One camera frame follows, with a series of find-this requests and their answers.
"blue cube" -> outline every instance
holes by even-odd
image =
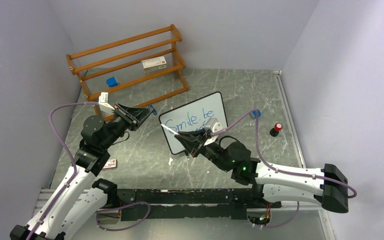
[[[155,109],[154,106],[149,105],[148,108],[150,108],[150,109],[152,110],[152,113],[153,113],[154,115],[157,115],[157,110]]]
[[[117,86],[118,82],[116,81],[116,78],[112,76],[106,80],[106,84],[108,84],[108,87],[112,88]]]

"cable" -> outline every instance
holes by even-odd
[[[119,144],[119,143],[125,142],[125,141],[127,141],[127,140],[130,138],[130,133],[129,133],[128,131],[125,131],[123,134],[127,134],[127,138],[126,138],[126,139],[124,139],[124,140],[121,140],[121,141],[115,142],[115,143],[111,144],[111,146],[114,146],[114,145],[116,145],[116,144]]]
[[[283,227],[285,226],[286,224],[292,222],[292,220],[294,220],[297,215],[298,215],[298,211],[300,210],[300,202],[297,201],[296,202],[296,211],[295,213],[293,214],[293,216],[291,216],[288,220],[282,222],[281,224],[277,224],[277,225],[274,225],[274,226],[264,226],[263,228],[264,229],[277,229],[277,228],[280,228],[280,227]]]
[[[233,139],[236,142],[239,142],[239,140],[236,137],[233,137],[233,136],[223,136],[222,138],[220,138],[220,140],[218,140],[218,145],[222,146],[222,140],[226,139],[226,138],[227,139]]]
[[[73,154],[70,152],[70,149],[67,147],[66,143],[64,140],[61,138],[60,134],[58,133],[57,129],[55,128],[54,122],[52,121],[52,115],[59,109],[65,108],[65,107],[71,107],[71,106],[77,106],[77,105],[97,105],[97,102],[94,101],[87,101],[87,102],[75,102],[75,103],[69,103],[69,104],[64,104],[59,107],[56,107],[53,109],[48,116],[50,126],[53,130],[53,133],[56,135],[56,138],[58,139],[59,143],[62,145],[62,148],[67,152],[68,157],[71,160],[71,165],[73,166],[74,172],[70,176],[70,178],[67,180],[67,185],[62,186],[59,191],[56,193],[55,197],[50,201],[49,205],[46,207],[46,209],[43,211],[43,214],[40,216],[36,224],[33,226],[31,229],[30,233],[27,235],[27,238],[25,240],[30,240],[33,236],[33,234],[36,232],[36,230],[39,228],[39,225],[41,222],[44,220],[44,218],[47,216],[49,211],[52,209],[52,207],[55,205],[57,200],[60,198],[61,194],[63,194],[64,190],[67,189],[67,187],[71,184],[73,179],[77,175],[77,167],[76,167],[76,162],[74,160]]]
[[[103,227],[99,224],[99,220],[98,220],[98,214],[99,213],[110,212],[110,211],[114,211],[114,210],[122,210],[122,209],[130,208],[130,207],[135,206],[135,205],[147,205],[148,206],[148,211],[146,212],[145,216],[143,216],[142,219],[139,220],[138,222],[136,222],[135,224],[132,224],[132,225],[127,226],[127,227],[119,228],[119,229],[110,229],[110,228]],[[102,230],[110,231],[110,232],[124,231],[124,230],[131,229],[133,227],[136,227],[137,225],[142,223],[148,217],[150,212],[151,212],[151,205],[149,203],[147,203],[146,201],[138,201],[138,202],[130,203],[130,204],[127,204],[127,205],[124,205],[121,207],[112,208],[112,209],[97,210],[96,211],[96,213],[97,213],[96,214],[96,225],[98,225],[98,228],[100,228]]]
[[[292,171],[285,171],[285,170],[281,170],[281,169],[276,169],[274,166],[270,165],[270,163],[268,163],[263,155],[261,154],[261,151],[260,151],[260,146],[259,146],[259,135],[258,135],[258,117],[255,118],[255,147],[257,148],[257,153],[258,153],[258,156],[259,156],[259,159],[264,163],[264,165],[266,165],[268,168],[274,170],[274,171],[278,171],[279,173],[281,174],[288,174],[288,175],[293,175],[293,176],[300,176],[300,177],[308,177],[308,178],[313,178],[313,175],[311,174],[306,174],[306,173],[298,173],[298,172],[292,172]],[[357,196],[357,191],[350,185],[346,184],[346,183],[343,183],[341,181],[338,181],[336,179],[333,179],[333,178],[330,178],[330,177],[326,177],[326,176],[319,176],[319,175],[315,175],[315,178],[316,179],[323,179],[325,181],[329,181],[329,182],[332,182],[332,183],[335,183],[335,184],[338,184],[338,185],[341,185],[349,190],[351,190],[353,192],[353,194],[351,196],[348,196],[349,199],[352,199],[352,198],[355,198]]]
[[[249,115],[250,113],[252,112],[256,112],[258,111],[257,109],[251,109],[249,110],[247,113],[245,113],[243,116],[241,116],[238,120],[236,120],[234,123],[232,123],[232,125],[220,130],[220,131],[216,131],[216,132],[213,132],[212,133],[212,136],[218,136],[218,135],[221,135],[223,133],[226,133],[228,130],[230,130],[231,128],[233,128],[236,124],[238,124],[242,119],[244,119],[247,115]],[[285,171],[285,170],[281,170],[281,169],[276,169],[275,167],[273,167],[272,165],[270,165],[263,157],[263,155],[261,154],[261,151],[260,151],[260,146],[259,146],[259,136],[258,136],[258,122],[259,122],[259,117],[256,117],[255,118],[255,147],[257,149],[257,153],[258,153],[258,156],[259,156],[259,159],[262,163],[264,163],[264,165],[266,165],[268,168],[274,170],[274,171],[278,171],[279,173],[282,173],[282,174],[288,174],[288,175],[293,175],[293,176],[300,176],[300,177],[308,177],[308,178],[313,178],[313,175],[311,174],[306,174],[306,173],[297,173],[297,172],[292,172],[292,171]],[[336,179],[333,179],[333,178],[330,178],[330,177],[326,177],[326,176],[319,176],[319,175],[316,175],[315,178],[317,179],[323,179],[325,181],[329,181],[329,182],[332,182],[332,183],[335,183],[335,184],[338,184],[338,185],[341,185],[343,187],[346,187],[347,189],[351,190],[353,192],[352,195],[348,196],[349,199],[352,199],[352,198],[355,198],[357,196],[357,191],[350,185],[346,184],[346,183],[343,183],[341,181],[338,181]]]

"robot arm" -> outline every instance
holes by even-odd
[[[245,186],[252,184],[263,202],[310,202],[331,212],[348,212],[347,188],[316,177],[324,176],[347,184],[347,178],[335,165],[325,164],[323,169],[311,169],[268,163],[271,166],[268,167],[258,158],[251,157],[251,151],[239,141],[232,142],[226,148],[221,147],[215,142],[213,134],[219,123],[210,120],[204,129],[174,135],[187,154],[194,158],[201,154],[220,170],[232,171],[231,178]]]
[[[14,227],[11,240],[69,240],[96,210],[120,206],[117,185],[105,179],[94,180],[110,158],[108,148],[127,130],[136,131],[152,110],[120,104],[106,107],[114,118],[105,123],[102,116],[93,115],[84,121],[74,157],[76,166],[70,166],[62,183],[25,226]],[[88,194],[77,202],[90,186]]]

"blue block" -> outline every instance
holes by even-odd
[[[257,109],[257,111],[258,111],[258,117],[260,117],[260,116],[261,116],[261,112],[260,112],[260,110],[258,110],[258,109]],[[257,118],[257,113],[256,113],[255,111],[253,111],[252,113],[249,114],[249,116],[250,116],[252,119],[256,119],[256,118]]]
[[[115,77],[110,77],[106,80],[106,84],[108,84],[108,87],[112,88],[118,85]]]
[[[149,105],[148,108],[150,108],[150,109],[152,110],[152,113],[153,113],[154,115],[157,115],[157,110],[155,109],[154,106]]]

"whiteboard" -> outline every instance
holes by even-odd
[[[223,128],[228,126],[222,93],[219,91],[161,113],[159,122],[175,132],[190,132],[203,129],[210,118],[217,118]],[[173,133],[163,127],[161,129],[172,154],[185,150]]]

